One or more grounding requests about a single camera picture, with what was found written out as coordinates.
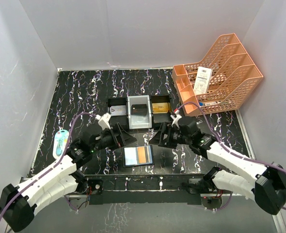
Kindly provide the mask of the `black card holder wallet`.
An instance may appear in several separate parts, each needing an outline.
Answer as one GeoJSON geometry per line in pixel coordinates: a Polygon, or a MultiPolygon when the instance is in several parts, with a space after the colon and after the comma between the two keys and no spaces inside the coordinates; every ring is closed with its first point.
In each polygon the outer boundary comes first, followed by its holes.
{"type": "Polygon", "coordinates": [[[138,155],[137,155],[137,147],[124,147],[122,156],[123,156],[123,167],[136,167],[136,166],[147,166],[153,165],[154,162],[154,155],[153,155],[153,148],[151,145],[147,145],[151,147],[152,150],[152,163],[147,164],[139,164],[138,163],[138,155]]]}

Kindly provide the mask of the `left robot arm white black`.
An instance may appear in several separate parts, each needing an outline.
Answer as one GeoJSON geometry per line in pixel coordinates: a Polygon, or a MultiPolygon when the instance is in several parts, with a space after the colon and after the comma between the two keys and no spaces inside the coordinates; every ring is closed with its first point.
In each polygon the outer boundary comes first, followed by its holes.
{"type": "Polygon", "coordinates": [[[57,199],[76,192],[84,193],[88,182],[79,169],[93,154],[103,149],[123,148],[137,139],[116,123],[112,128],[94,126],[83,132],[70,145],[65,155],[37,175],[14,186],[5,186],[0,196],[0,219],[4,219],[13,232],[25,229],[43,208],[57,199]]]}

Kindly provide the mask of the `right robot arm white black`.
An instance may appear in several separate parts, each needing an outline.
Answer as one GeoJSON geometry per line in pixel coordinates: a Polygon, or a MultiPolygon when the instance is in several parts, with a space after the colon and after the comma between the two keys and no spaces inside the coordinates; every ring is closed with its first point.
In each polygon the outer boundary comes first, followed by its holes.
{"type": "Polygon", "coordinates": [[[276,215],[286,204],[286,171],[279,164],[253,160],[202,133],[192,117],[163,122],[149,141],[151,145],[174,149],[187,145],[197,155],[230,169],[214,167],[201,183],[208,192],[228,190],[253,200],[265,212],[276,215]]]}

